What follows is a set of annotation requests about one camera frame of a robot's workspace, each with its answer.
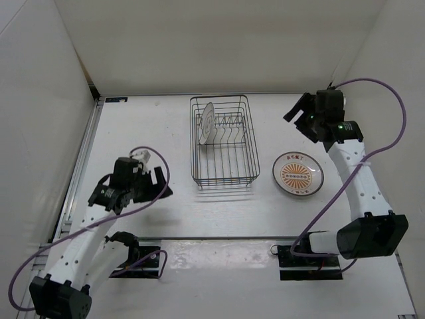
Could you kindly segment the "white plate spiral pattern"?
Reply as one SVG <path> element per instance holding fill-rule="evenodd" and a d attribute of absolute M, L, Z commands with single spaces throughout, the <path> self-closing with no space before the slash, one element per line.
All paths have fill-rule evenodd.
<path fill-rule="evenodd" d="M 209 102 L 201 114 L 201 121 L 198 129 L 198 143 L 200 145 L 205 145 L 211 130 L 214 125 L 214 104 Z"/>

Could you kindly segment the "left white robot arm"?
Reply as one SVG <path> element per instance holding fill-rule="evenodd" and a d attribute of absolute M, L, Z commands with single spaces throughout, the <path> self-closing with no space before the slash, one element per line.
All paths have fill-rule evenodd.
<path fill-rule="evenodd" d="M 99 180 L 79 230 L 70 235 L 60 258 L 29 285 L 35 312 L 45 318 L 86 318 L 95 291 L 110 276 L 139 266 L 146 257 L 137 237 L 108 231 L 131 203 L 152 205 L 172 195 L 161 167 L 151 171 L 141 158 L 118 158 Z"/>

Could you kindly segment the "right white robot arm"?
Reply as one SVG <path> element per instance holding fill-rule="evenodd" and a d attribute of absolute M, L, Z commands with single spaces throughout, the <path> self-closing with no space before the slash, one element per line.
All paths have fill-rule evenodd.
<path fill-rule="evenodd" d="M 312 142 L 321 142 L 343 183 L 332 203 L 344 193 L 351 221 L 338 231 L 311 231 L 314 218 L 290 248 L 308 266 L 320 259 L 346 260 L 392 255 L 408 230 L 405 215 L 396 214 L 383 197 L 367 165 L 363 134 L 355 121 L 344 119 L 344 96 L 336 89 L 305 93 L 284 116 Z"/>

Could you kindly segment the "white plate red pattern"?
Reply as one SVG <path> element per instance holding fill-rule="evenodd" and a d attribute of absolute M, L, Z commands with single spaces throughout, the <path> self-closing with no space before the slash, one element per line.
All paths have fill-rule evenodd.
<path fill-rule="evenodd" d="M 272 176 L 282 191 L 298 197 L 316 194 L 325 179 L 318 161 L 302 152 L 286 152 L 277 157 Z"/>

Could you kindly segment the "wire dish rack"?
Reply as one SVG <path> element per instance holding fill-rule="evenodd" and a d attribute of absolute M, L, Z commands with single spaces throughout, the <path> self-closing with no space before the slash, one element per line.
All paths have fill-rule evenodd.
<path fill-rule="evenodd" d="M 214 104 L 214 125 L 205 145 L 198 129 L 205 106 Z M 247 187 L 260 175 L 252 112 L 244 94 L 194 96 L 190 105 L 191 177 L 199 189 Z"/>

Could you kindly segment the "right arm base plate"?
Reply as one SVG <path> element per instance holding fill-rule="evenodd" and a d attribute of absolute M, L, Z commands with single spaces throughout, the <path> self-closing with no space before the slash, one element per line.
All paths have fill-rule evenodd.
<path fill-rule="evenodd" d="M 277 246 L 281 281 L 342 280 L 337 257 L 306 258 L 290 253 L 289 245 Z"/>

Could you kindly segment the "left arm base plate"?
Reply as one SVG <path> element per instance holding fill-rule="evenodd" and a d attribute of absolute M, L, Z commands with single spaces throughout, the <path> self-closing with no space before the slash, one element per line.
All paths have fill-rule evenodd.
<path fill-rule="evenodd" d="M 158 279 L 161 262 L 161 253 L 158 253 L 160 249 L 160 246 L 139 246 L 138 260 L 145 256 L 148 256 L 148 258 L 125 272 L 122 272 L 125 264 L 120 265 L 113 271 L 110 278 Z"/>

